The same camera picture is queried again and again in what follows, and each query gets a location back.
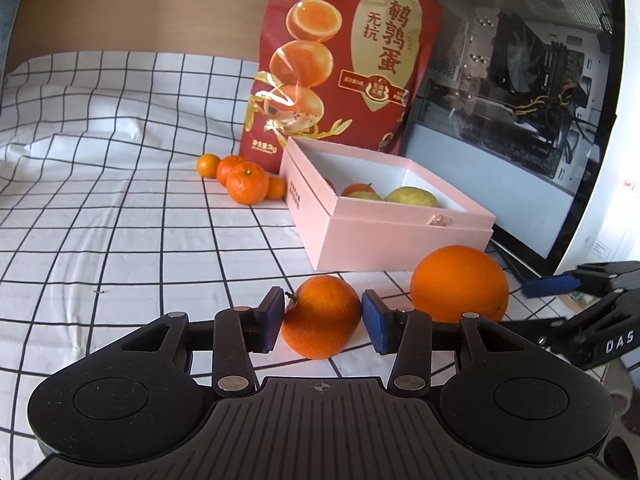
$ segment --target pink box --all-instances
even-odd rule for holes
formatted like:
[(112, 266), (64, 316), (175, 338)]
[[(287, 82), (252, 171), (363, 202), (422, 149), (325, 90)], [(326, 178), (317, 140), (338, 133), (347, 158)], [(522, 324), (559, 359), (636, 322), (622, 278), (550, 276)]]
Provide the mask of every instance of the pink box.
[[(280, 176), (285, 200), (315, 270), (414, 270), (448, 245), (484, 250), (495, 216), (408, 158), (322, 140), (290, 138)], [(337, 196), (355, 182), (382, 197), (400, 186), (433, 193), (441, 208)]]

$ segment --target wooden panel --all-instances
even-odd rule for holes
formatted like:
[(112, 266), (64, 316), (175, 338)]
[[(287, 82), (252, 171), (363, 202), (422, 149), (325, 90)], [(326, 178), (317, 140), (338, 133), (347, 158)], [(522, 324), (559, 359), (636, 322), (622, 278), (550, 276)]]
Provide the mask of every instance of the wooden panel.
[(257, 60), (267, 0), (23, 0), (7, 70), (77, 50), (183, 52)]

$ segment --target tablecloth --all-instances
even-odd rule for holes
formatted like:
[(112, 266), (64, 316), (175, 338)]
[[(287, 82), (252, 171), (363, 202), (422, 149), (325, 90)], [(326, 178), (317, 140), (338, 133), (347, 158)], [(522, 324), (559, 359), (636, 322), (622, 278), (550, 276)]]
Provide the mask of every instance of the tablecloth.
[[(255, 63), (211, 56), (77, 52), (9, 74), (0, 114), (0, 478), (42, 454), (26, 416), (48, 375), (162, 314), (212, 319), (256, 306), (273, 285), (315, 272), (284, 202), (245, 207), (194, 170), (202, 153), (238, 152)], [(489, 251), (504, 267), (503, 261)], [(528, 300), (510, 272), (511, 319), (570, 316), (556, 298)], [(410, 308), (410, 272), (337, 272)], [(279, 340), (252, 354), (266, 376), (381, 376), (361, 325), (348, 348), (309, 361)], [(453, 373), (435, 352), (434, 384)], [(192, 375), (210, 383), (207, 352)], [(592, 372), (600, 377), (602, 370)]]

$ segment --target yellow-green fruit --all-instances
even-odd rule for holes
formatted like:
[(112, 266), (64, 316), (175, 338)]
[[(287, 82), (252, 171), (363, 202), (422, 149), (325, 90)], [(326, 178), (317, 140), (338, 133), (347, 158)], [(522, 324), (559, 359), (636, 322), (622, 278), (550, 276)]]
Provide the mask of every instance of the yellow-green fruit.
[(421, 205), (428, 207), (440, 207), (438, 199), (425, 189), (419, 187), (403, 186), (389, 193), (385, 200), (407, 205)]
[(378, 193), (372, 193), (370, 191), (355, 191), (351, 193), (348, 198), (363, 198), (365, 200), (382, 200), (382, 197)]

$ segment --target red bag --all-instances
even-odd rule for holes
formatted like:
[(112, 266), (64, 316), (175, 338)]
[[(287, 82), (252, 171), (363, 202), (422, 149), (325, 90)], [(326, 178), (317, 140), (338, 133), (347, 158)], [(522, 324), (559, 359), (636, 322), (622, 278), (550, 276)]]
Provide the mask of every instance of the red bag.
[(277, 173), (288, 137), (397, 146), (441, 13), (435, 0), (269, 0), (240, 155)]

